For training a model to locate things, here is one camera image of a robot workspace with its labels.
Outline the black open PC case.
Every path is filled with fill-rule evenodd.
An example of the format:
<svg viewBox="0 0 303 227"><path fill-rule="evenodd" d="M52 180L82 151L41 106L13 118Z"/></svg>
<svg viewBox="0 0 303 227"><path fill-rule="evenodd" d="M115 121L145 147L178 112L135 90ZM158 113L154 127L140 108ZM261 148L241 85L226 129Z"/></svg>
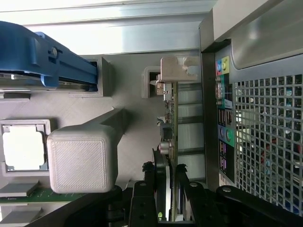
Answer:
<svg viewBox="0 0 303 227"><path fill-rule="evenodd" d="M303 0L218 0L199 31L208 187L303 217Z"/></svg>

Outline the silver CPU chip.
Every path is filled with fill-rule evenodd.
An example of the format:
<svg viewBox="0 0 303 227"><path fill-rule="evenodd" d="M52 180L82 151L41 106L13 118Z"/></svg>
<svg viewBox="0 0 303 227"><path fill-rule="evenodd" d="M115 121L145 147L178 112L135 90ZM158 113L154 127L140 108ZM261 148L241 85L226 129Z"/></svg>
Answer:
<svg viewBox="0 0 303 227"><path fill-rule="evenodd" d="M14 171L36 171L45 164L43 135L35 126L11 126L4 132L5 164Z"/></svg>

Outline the green RAM stick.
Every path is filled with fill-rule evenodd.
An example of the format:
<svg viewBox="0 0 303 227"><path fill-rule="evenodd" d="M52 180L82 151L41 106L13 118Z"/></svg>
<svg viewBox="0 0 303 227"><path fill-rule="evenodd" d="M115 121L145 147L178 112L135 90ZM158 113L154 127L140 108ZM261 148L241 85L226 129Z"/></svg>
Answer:
<svg viewBox="0 0 303 227"><path fill-rule="evenodd" d="M0 205L70 202L82 197L83 193L58 194L50 188L37 188L25 197L0 197Z"/></svg>

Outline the grey plastic parts rack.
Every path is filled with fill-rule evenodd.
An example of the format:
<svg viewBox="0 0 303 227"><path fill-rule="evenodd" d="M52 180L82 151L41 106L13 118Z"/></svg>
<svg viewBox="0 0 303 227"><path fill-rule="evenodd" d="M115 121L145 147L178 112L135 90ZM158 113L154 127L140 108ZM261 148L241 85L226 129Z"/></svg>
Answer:
<svg viewBox="0 0 303 227"><path fill-rule="evenodd" d="M32 93L29 100L0 99L0 123L43 122L51 124L51 164L64 183L88 182L91 186L108 178L107 157L97 130L98 117L115 109L124 109L129 126L117 149L117 183L142 179L141 166L152 159L152 147L160 142L158 116L164 114L161 96L142 98L142 76L160 68L159 54L88 55L87 59L109 64L107 78L113 92L109 97L73 96L68 92Z"/></svg>

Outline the hard disk with blue carrier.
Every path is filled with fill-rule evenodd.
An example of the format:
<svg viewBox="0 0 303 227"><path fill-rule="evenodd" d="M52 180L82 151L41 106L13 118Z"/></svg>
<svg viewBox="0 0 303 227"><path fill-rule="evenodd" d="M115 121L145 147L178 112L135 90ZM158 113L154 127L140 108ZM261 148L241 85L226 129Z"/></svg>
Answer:
<svg viewBox="0 0 303 227"><path fill-rule="evenodd" d="M0 21L0 72L35 77L49 88L71 82L98 89L98 69L90 61L42 32L5 21Z"/></svg>

